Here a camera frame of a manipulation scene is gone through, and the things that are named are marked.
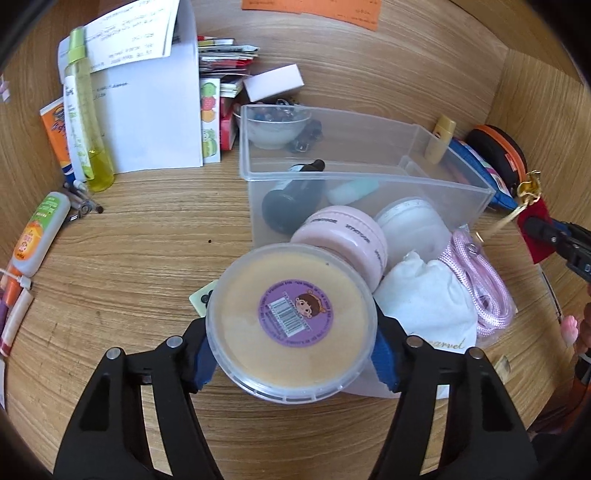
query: white box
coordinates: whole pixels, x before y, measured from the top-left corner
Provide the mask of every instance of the white box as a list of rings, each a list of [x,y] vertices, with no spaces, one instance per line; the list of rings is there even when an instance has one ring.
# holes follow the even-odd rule
[[[251,102],[258,102],[304,86],[300,69],[294,63],[287,67],[260,73],[244,80],[244,87]]]

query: pink cord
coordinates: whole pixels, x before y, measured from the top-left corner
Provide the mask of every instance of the pink cord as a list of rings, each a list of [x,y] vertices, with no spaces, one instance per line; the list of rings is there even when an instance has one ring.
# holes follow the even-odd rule
[[[469,233],[456,230],[439,260],[468,290],[478,314],[478,336],[488,337],[509,326],[515,315],[513,298]]]

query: black bottle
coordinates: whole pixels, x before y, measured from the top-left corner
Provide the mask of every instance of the black bottle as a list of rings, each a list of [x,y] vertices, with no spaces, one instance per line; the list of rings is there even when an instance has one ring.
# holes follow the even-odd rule
[[[324,161],[294,165],[291,171],[324,171]],[[280,182],[262,200],[262,217],[274,231],[293,235],[316,211],[322,198],[324,180]]]

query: gold keychain ornament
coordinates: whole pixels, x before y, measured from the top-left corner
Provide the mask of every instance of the gold keychain ornament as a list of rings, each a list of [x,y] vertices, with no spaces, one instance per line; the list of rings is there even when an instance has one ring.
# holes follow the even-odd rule
[[[527,180],[521,182],[517,187],[517,203],[519,204],[517,208],[483,233],[476,232],[476,240],[478,240],[481,245],[483,245],[485,241],[490,240],[501,229],[515,220],[527,207],[533,205],[542,197],[540,175],[541,172],[539,170],[528,172],[526,175]]]

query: pink figurine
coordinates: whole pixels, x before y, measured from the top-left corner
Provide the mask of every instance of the pink figurine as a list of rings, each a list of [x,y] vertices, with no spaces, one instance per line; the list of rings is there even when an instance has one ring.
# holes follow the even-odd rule
[[[579,323],[572,315],[566,316],[560,323],[560,333],[564,343],[573,346],[579,336]]]

